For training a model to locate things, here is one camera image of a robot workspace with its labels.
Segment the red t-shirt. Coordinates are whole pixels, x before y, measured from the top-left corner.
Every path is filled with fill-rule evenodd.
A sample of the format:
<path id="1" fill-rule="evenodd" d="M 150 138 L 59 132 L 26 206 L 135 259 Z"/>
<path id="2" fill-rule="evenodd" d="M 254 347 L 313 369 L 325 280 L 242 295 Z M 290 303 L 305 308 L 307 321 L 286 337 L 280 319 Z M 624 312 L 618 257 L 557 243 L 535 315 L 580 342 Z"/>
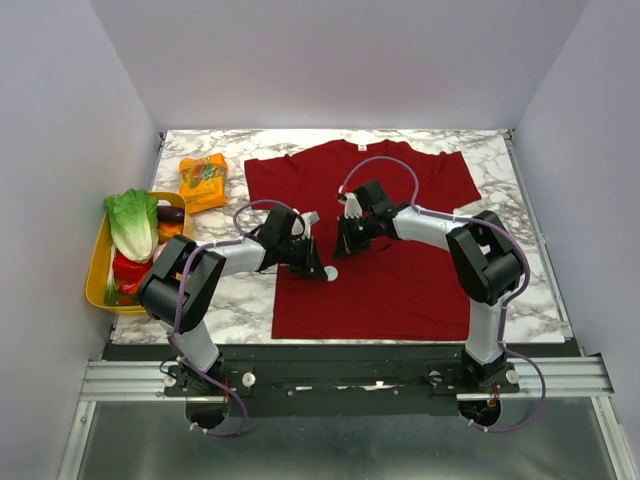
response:
<path id="1" fill-rule="evenodd" d="M 244 171 L 251 200 L 318 212 L 312 231 L 320 259 L 338 271 L 336 280 L 323 282 L 278 268 L 273 338 L 466 339 L 469 299 L 446 251 L 379 238 L 362 254 L 332 257 L 342 183 L 355 188 L 375 179 L 395 203 L 417 191 L 418 205 L 453 213 L 481 198 L 461 153 L 425 154 L 391 140 L 367 147 L 333 140 L 293 155 L 248 160 Z"/>

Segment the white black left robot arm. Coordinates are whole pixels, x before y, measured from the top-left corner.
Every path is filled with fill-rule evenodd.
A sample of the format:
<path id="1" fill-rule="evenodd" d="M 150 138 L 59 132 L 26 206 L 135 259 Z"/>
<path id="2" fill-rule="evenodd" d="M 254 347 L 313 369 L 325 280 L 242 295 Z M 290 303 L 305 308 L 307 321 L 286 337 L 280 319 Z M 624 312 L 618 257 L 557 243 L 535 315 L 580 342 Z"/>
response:
<path id="1" fill-rule="evenodd" d="M 318 221 L 315 211 L 300 214 L 276 205 L 263 224 L 241 239 L 198 245 L 178 235 L 166 244 L 139 286 L 137 300 L 166 325 L 169 342 L 188 369 L 187 382 L 197 393 L 209 395 L 221 385 L 222 372 L 215 365 L 220 352 L 204 316 L 222 277 L 284 265 L 303 278 L 337 278 L 337 270 L 320 260 L 312 236 Z"/>

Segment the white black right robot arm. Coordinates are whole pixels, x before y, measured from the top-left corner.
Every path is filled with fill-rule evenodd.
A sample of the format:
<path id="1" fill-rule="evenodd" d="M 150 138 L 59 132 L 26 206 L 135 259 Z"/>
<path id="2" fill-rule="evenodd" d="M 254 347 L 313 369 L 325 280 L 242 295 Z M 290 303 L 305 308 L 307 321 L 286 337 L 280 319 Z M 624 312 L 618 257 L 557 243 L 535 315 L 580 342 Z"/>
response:
<path id="1" fill-rule="evenodd" d="M 450 254 L 470 304 L 469 333 L 460 365 L 451 374 L 451 388 L 460 393 L 491 389 L 507 371 L 502 344 L 506 301 L 518 288 L 526 263 L 498 216 L 483 211 L 462 218 L 415 204 L 396 204 L 376 180 L 352 192 L 341 187 L 337 199 L 344 212 L 338 217 L 336 258 L 359 254 L 382 236 Z"/>

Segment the small gold brooch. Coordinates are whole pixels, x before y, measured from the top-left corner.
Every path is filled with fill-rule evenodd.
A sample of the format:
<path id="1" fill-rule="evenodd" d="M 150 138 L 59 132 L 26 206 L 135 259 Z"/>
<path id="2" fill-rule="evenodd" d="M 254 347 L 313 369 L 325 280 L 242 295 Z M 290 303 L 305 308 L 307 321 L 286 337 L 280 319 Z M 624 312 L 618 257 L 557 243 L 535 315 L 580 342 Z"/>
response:
<path id="1" fill-rule="evenodd" d="M 332 281 L 337 279 L 338 271 L 337 271 L 337 269 L 335 267 L 327 266 L 327 267 L 324 268 L 324 271 L 326 273 L 326 277 L 327 277 L 327 280 L 329 282 L 332 282 Z"/>

